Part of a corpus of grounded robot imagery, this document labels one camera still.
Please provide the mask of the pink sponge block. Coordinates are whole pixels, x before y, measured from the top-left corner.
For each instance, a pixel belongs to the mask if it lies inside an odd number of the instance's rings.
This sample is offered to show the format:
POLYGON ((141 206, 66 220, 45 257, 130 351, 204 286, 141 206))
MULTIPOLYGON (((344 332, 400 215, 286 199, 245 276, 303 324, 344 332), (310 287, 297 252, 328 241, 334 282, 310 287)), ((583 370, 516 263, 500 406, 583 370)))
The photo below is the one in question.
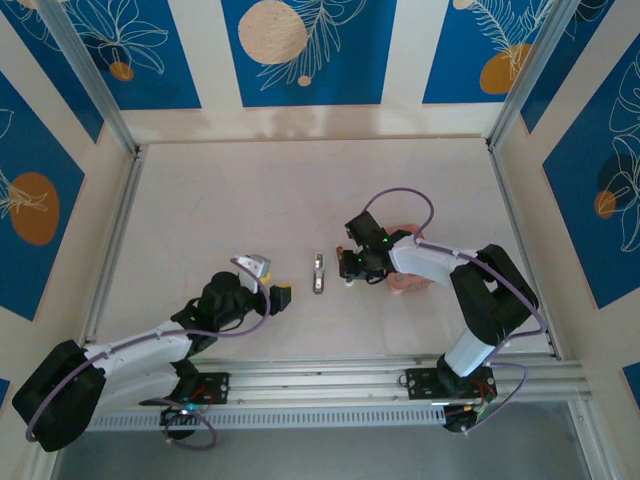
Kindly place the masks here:
MULTIPOLYGON (((416 234, 419 226, 416 224, 402 224, 391 227, 385 227, 385 231, 391 235, 398 230, 404 230, 410 232, 412 235, 416 234)), ((386 284, 389 290, 394 294, 404 294, 419 290, 427 289, 432 281, 424 277, 402 274, 402 273, 390 273, 386 278, 386 284)))

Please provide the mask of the black controller board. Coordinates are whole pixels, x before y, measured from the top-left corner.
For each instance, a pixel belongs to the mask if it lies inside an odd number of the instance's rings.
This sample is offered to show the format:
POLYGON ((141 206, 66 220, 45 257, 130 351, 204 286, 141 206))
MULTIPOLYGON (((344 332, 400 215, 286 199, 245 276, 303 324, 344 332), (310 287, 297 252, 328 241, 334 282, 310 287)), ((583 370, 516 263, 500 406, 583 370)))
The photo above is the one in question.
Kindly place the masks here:
POLYGON ((200 421, 183 407, 168 406, 160 413, 160 426, 169 430, 194 429, 200 421))
POLYGON ((445 406, 443 428, 453 434, 467 435, 487 420, 497 405, 496 398, 489 396, 472 404, 445 406))

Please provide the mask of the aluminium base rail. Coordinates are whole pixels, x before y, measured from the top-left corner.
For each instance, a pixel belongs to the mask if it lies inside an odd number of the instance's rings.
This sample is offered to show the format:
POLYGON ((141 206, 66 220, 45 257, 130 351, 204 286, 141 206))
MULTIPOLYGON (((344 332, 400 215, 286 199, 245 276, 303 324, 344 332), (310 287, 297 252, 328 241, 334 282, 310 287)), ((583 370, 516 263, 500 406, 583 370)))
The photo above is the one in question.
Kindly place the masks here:
MULTIPOLYGON (((399 378, 410 368, 436 365, 434 355, 317 357, 274 360, 192 360, 202 372, 230 374, 227 404, 239 408, 341 407, 409 402, 399 378)), ((500 399, 528 379, 512 398, 520 402, 593 398, 582 365, 545 354, 500 355, 493 368, 500 399)))

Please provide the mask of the aluminium side rail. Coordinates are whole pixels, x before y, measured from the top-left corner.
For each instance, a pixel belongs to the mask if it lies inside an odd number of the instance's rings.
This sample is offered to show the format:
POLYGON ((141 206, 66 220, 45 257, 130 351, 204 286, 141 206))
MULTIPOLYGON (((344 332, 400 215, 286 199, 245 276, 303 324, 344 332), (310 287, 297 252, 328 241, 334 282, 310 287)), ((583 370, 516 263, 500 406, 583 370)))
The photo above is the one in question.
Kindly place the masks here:
POLYGON ((101 263, 95 286, 89 298, 85 321, 79 335, 80 344, 96 342, 97 332, 103 318, 109 293, 115 276, 117 262, 122 249, 124 236, 133 209, 136 193, 140 183, 147 146, 138 146, 132 157, 125 178, 124 187, 119 198, 118 208, 109 230, 108 243, 101 263))
POLYGON ((487 150, 488 150, 492 167, 494 169, 496 180, 498 182, 498 185, 501 191, 501 195, 503 197, 505 208, 509 216, 511 228, 512 228, 514 238, 516 240, 516 244, 518 247, 518 251, 520 253, 520 257, 525 270, 525 276, 529 281, 529 285, 532 291, 535 293, 535 295, 539 300, 539 311, 544 317, 544 319, 546 320, 547 327, 546 327, 545 335, 550 344, 552 355, 557 360, 562 360, 563 359, 562 349, 558 348, 557 340, 555 338, 555 332, 553 331, 552 325, 549 322, 547 317, 547 314, 548 314, 547 305, 546 305, 544 296, 540 292, 538 282, 535 278, 534 270, 532 268, 532 264, 530 262, 530 258, 526 249, 526 243, 525 243, 525 239, 521 229, 520 218, 514 203, 513 196, 507 184, 506 176, 504 174, 503 168, 500 165, 499 159, 495 153, 494 148, 488 145, 487 150))

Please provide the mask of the aluminium frame post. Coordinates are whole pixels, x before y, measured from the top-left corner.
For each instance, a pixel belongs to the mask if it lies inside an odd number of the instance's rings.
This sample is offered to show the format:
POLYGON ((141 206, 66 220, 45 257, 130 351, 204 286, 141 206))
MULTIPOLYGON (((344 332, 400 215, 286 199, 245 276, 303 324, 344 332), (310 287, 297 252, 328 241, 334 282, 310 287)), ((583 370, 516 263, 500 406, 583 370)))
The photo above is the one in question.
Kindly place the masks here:
POLYGON ((581 0, 554 0, 549 16, 540 28, 529 55, 508 93, 499 115, 486 136, 488 151, 494 153, 530 95, 551 54, 555 51, 581 0))
POLYGON ((21 480, 53 480, 59 452, 46 452, 34 446, 28 456, 21 480))
POLYGON ((36 9, 67 63, 123 149, 136 158, 139 145, 71 20, 57 0, 34 0, 36 9))
POLYGON ((608 480, 608 470, 586 401, 572 400, 568 407, 591 480, 608 480))

